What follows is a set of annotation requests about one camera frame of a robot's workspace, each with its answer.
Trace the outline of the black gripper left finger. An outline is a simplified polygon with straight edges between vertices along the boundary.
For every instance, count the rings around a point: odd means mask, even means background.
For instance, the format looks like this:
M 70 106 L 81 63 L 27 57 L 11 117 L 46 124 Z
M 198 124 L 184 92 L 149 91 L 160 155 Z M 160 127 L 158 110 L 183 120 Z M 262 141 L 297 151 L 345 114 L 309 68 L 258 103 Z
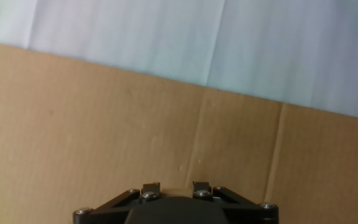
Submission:
M 79 208 L 73 212 L 73 224 L 124 224 L 133 208 L 161 199 L 159 182 L 129 189 L 97 208 Z

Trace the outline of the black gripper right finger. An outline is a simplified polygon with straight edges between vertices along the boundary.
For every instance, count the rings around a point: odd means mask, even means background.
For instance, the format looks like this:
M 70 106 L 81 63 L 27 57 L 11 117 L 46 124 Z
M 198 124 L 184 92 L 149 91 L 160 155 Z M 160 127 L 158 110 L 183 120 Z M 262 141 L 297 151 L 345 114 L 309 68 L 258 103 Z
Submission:
M 193 199 L 216 205 L 228 223 L 278 224 L 278 206 L 274 203 L 254 203 L 234 191 L 211 187 L 208 182 L 193 182 Z

